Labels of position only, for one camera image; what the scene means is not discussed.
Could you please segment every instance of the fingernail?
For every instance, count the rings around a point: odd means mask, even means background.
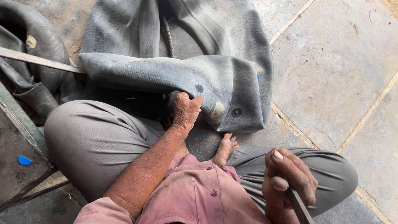
[[[278,151],[274,151],[274,153],[272,154],[275,158],[282,160],[283,159],[283,155],[280,154]]]
[[[274,188],[275,188],[277,191],[285,191],[285,190],[287,190],[287,188],[281,188],[281,187],[278,187],[277,185],[274,185]]]

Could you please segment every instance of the hand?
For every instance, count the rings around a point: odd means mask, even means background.
[[[264,182],[261,187],[267,206],[292,209],[287,199],[288,182],[297,190],[305,206],[315,204],[318,182],[304,162],[284,148],[274,148],[265,156]],[[279,177],[283,174],[288,182]]]
[[[186,92],[179,92],[174,100],[174,121],[172,127],[183,128],[186,133],[193,128],[199,113],[203,98],[200,96],[190,100]]]

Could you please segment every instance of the stone floor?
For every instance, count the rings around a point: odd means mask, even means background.
[[[54,24],[78,63],[95,0],[17,1]],[[267,128],[238,134],[238,141],[309,146],[337,152],[353,164],[359,174],[355,193],[314,218],[316,223],[398,224],[398,1],[253,3],[271,40],[275,84]],[[188,147],[205,146],[205,139],[194,140],[194,131]],[[0,213],[0,224],[72,223],[82,204],[69,185]]]

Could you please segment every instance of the forearm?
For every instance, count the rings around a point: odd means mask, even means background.
[[[137,218],[149,195],[163,181],[187,134],[186,128],[172,126],[120,174],[103,197],[110,197]]]
[[[293,209],[283,209],[266,205],[265,216],[272,224],[300,224]]]

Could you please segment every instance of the blue plastic piece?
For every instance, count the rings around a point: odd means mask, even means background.
[[[26,166],[26,165],[29,165],[32,161],[31,161],[30,159],[27,159],[27,158],[25,158],[25,157],[23,157],[23,156],[20,155],[20,156],[18,157],[18,162],[19,162],[20,164]]]

